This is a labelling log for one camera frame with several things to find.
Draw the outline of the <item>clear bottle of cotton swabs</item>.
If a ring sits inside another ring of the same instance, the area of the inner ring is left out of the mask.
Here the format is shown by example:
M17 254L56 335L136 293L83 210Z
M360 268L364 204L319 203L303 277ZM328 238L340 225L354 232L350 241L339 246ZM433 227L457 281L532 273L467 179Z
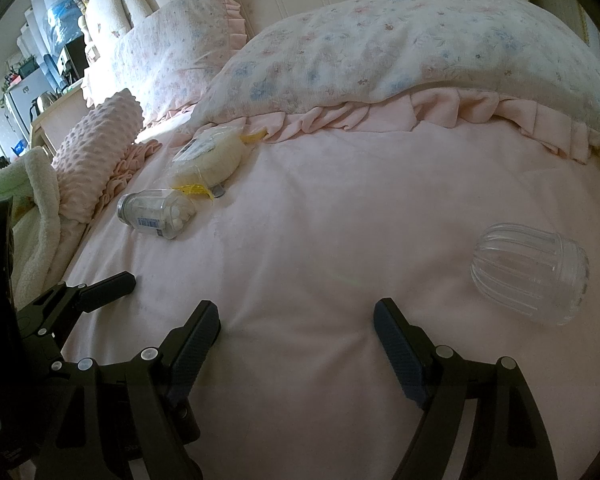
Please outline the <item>clear bottle of cotton swabs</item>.
M183 192L150 188L123 195L118 201L118 219L144 234L173 240L194 218L194 202Z

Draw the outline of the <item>clear ribbed glass jar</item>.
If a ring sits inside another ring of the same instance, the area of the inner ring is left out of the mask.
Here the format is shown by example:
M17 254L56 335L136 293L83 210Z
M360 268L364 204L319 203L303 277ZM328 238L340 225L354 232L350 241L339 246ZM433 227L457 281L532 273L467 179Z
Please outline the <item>clear ribbed glass jar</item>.
M574 240L519 223L480 234L470 276L486 298L545 326L563 326L580 312L588 289L588 255Z

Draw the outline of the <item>clear bag of cotton pads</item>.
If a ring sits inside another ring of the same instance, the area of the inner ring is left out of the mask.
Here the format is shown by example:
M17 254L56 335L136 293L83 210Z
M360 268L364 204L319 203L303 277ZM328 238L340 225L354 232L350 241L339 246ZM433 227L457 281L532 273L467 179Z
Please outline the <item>clear bag of cotton pads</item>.
M170 188L186 195L208 196L214 200L224 194L224 182L238 169L251 145L265 136L265 128L253 133L244 133L244 129L237 126L204 130L174 155L166 172L166 182Z

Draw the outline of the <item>white fluffy blanket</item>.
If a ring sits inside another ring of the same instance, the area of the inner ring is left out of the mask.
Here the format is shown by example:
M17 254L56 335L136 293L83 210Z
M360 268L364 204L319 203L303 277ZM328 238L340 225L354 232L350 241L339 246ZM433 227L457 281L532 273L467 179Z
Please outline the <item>white fluffy blanket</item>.
M0 169L0 200L12 200L12 292L20 310L43 292L60 241L59 188L44 148Z

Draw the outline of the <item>pink dotted minky blanket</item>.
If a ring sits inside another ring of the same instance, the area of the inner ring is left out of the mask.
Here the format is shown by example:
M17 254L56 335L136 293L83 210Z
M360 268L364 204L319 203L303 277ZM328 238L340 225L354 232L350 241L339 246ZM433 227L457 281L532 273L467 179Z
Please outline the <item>pink dotted minky blanket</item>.
M72 128L52 161L64 217L91 222L160 150L155 139L137 142L142 127L140 103L124 89Z

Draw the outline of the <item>wooden bedside table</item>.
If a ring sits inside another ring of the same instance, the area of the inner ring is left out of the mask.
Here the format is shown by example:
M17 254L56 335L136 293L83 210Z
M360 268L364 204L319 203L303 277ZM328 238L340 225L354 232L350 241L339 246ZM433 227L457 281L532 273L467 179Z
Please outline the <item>wooden bedside table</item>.
M80 86L63 94L32 122L32 148L44 148L53 158L68 133L89 111Z

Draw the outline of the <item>small floral ruffled pillow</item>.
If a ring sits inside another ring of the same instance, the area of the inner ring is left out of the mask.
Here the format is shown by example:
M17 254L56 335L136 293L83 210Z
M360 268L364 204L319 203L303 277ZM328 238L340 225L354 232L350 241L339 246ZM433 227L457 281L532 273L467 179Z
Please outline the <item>small floral ruffled pillow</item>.
M126 89L145 125L194 105L247 43L235 0L172 0L121 37L85 71L83 96L97 106Z

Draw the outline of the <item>large floral ruffled pillow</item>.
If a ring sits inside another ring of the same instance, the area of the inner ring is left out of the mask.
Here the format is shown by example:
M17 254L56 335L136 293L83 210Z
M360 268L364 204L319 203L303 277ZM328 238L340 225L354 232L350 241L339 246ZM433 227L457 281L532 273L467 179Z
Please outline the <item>large floral ruffled pillow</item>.
M600 61L524 0L349 0L284 18L224 65L189 125L273 119L282 138L295 120L403 95L415 119L437 118L443 96L578 162L600 146Z

